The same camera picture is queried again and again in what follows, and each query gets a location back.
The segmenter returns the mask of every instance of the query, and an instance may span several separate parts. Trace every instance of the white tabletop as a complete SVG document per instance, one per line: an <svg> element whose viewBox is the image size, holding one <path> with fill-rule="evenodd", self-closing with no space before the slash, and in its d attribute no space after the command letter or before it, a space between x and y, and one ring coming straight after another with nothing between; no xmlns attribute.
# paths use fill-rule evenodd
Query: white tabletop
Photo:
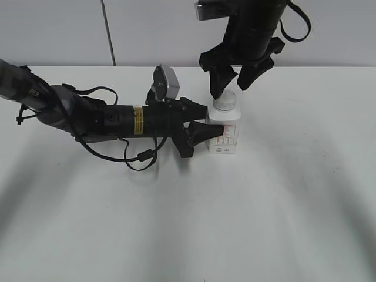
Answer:
<svg viewBox="0 0 376 282"><path fill-rule="evenodd" d="M32 70L124 105L143 104L153 72ZM208 75L175 70L180 96L207 103ZM376 68L275 68L242 97L236 155L201 144L181 160L168 141L143 173L37 120L17 126L19 106L0 100L0 281L374 281L375 81Z"/></svg>

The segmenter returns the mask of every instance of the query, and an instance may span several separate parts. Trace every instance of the yellow label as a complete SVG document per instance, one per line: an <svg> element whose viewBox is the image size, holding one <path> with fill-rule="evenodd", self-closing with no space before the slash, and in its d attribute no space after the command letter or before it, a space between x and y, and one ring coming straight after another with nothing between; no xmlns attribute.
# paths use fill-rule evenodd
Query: yellow label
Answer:
<svg viewBox="0 0 376 282"><path fill-rule="evenodd" d="M133 107L135 113L135 135L143 134L143 108Z"/></svg>

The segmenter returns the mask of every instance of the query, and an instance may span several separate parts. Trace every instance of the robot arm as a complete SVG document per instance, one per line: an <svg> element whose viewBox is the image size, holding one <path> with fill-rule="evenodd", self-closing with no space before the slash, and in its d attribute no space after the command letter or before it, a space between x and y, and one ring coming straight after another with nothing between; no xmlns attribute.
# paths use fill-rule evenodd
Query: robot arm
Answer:
<svg viewBox="0 0 376 282"><path fill-rule="evenodd" d="M286 34L281 21L286 6L306 21L309 31L304 38ZM308 16L291 0L199 0L196 12L201 21L229 17L222 43L200 58L200 66L210 73L210 93L215 99L237 76L231 66L242 66L237 80L242 90L274 66L270 55L279 54L284 48L280 38L273 38L279 22L284 37L291 42L305 40L311 31Z"/></svg>
<svg viewBox="0 0 376 282"><path fill-rule="evenodd" d="M42 123L69 132L85 149L113 162L134 162L154 159L170 137L182 158L193 156L194 147L223 134L224 127L197 122L206 118L207 107L187 98L176 100L179 83L172 68L158 66L153 85L147 95L147 106L108 106L85 95L98 89L77 91L71 85L48 85L27 67L17 67L0 60L0 97L22 104L35 112L32 117ZM17 118L20 124L24 118ZM125 138L163 137L162 145L145 151L137 158L113 159L94 152L87 143Z"/></svg>

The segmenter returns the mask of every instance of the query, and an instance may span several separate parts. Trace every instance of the white bottle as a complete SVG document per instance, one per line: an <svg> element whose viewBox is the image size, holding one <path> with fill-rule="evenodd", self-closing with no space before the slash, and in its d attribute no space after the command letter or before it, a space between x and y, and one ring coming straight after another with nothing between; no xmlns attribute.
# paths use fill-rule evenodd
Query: white bottle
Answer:
<svg viewBox="0 0 376 282"><path fill-rule="evenodd" d="M210 139L207 142L209 152L217 154L234 154L240 126L240 106L237 103L236 94L225 90L222 96L213 100L208 107L207 123L223 125L224 133L221 137Z"/></svg>

